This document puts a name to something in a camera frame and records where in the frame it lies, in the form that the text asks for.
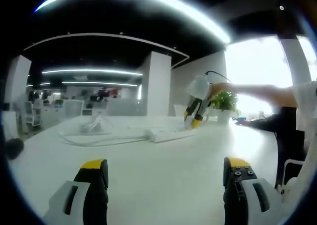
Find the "person's right hand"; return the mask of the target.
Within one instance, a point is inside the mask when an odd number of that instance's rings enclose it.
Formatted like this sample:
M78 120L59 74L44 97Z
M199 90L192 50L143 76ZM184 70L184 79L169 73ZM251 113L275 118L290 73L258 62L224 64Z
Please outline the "person's right hand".
M209 98L217 96L221 92L235 93L234 86L231 83L214 83L211 85Z

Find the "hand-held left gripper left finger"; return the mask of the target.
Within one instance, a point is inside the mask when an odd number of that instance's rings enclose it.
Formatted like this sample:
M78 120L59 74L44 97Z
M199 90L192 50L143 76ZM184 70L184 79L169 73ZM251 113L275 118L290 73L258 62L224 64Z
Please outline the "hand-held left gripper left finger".
M84 163L49 199L47 225L106 225L108 204L106 159Z

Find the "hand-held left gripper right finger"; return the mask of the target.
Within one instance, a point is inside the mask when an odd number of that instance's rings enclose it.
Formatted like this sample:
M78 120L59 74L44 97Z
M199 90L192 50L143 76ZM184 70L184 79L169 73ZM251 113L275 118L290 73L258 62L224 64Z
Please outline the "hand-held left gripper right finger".
M226 225L279 225L286 219L280 194L245 160L224 159L223 186Z

